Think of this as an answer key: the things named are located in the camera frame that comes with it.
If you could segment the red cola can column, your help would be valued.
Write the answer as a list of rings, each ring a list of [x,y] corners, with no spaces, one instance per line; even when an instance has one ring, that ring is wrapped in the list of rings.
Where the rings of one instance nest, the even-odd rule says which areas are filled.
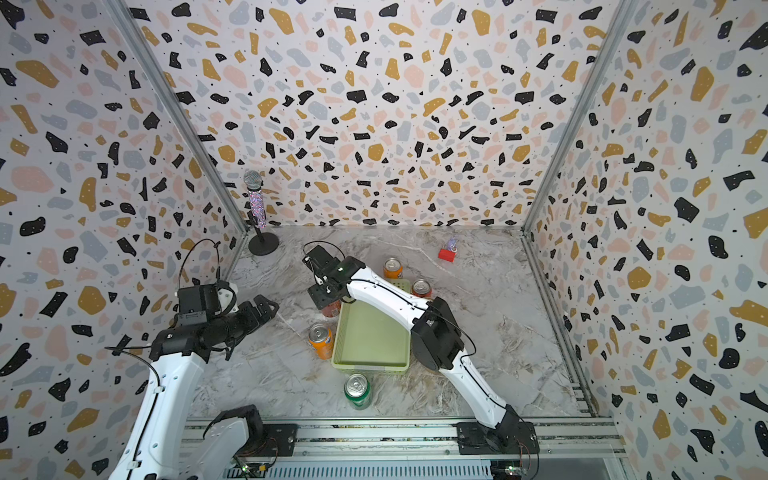
[[[337,300],[323,307],[321,312],[326,318],[336,318],[339,316],[340,310],[341,301]]]

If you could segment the orange soda can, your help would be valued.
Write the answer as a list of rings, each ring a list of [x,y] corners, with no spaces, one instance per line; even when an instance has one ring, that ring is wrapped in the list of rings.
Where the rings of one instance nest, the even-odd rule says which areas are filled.
[[[323,323],[317,323],[308,331],[308,341],[322,360],[332,358],[334,349],[334,337],[331,328]]]
[[[403,274],[403,265],[397,258],[389,258],[384,263],[384,277],[388,279],[399,279]]]

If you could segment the pale green plastic basket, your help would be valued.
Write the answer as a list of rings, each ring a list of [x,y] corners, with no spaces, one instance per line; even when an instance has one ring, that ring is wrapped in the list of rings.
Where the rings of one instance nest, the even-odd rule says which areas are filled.
[[[403,374],[410,359],[409,330],[365,302],[342,304],[331,358],[334,368]]]

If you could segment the red cola can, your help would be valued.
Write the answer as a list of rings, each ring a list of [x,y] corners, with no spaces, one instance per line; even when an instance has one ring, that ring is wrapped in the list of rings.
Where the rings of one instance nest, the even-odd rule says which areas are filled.
[[[411,285],[413,295],[421,298],[430,298],[432,296],[432,286],[425,279],[417,279]]]

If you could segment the green soda can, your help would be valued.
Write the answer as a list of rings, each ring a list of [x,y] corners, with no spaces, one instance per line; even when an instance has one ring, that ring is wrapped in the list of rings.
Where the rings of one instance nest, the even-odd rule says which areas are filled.
[[[344,385],[345,397],[358,410],[364,410],[370,406],[371,392],[371,384],[363,374],[352,374]]]

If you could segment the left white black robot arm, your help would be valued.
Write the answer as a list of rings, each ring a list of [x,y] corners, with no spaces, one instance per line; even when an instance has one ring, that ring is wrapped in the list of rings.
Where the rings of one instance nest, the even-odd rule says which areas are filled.
[[[239,302],[236,286],[223,280],[181,288],[177,299],[171,327],[148,347],[145,396],[114,479],[217,479],[234,458],[268,443],[257,408],[247,405],[218,414],[192,458],[180,457],[193,393],[212,354],[232,355],[276,316],[278,303],[262,295]]]

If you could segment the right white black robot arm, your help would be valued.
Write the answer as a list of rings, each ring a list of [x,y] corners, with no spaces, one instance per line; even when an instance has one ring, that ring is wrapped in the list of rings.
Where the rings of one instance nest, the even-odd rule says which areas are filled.
[[[320,242],[303,254],[314,284],[308,294],[322,309],[337,300],[363,302],[410,332],[415,358],[427,369],[445,376],[469,405],[489,448],[501,454],[540,452],[534,425],[524,420],[484,380],[473,364],[474,349],[465,347],[448,303],[440,298],[418,297],[386,279],[359,259],[338,259]]]

